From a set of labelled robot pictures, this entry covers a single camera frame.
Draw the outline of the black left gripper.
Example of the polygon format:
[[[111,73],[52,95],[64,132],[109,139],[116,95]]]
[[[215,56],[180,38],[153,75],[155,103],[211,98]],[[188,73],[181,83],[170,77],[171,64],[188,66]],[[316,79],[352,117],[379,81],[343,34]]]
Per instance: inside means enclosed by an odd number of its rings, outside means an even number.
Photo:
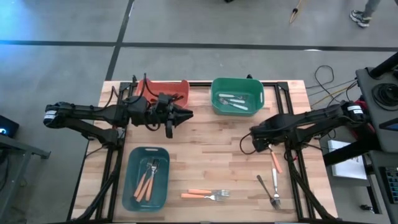
[[[149,131],[157,131],[161,124],[167,131],[193,117],[193,111],[173,103],[174,96],[159,93],[154,103],[144,96],[127,98],[128,113],[135,126],[144,125]]]

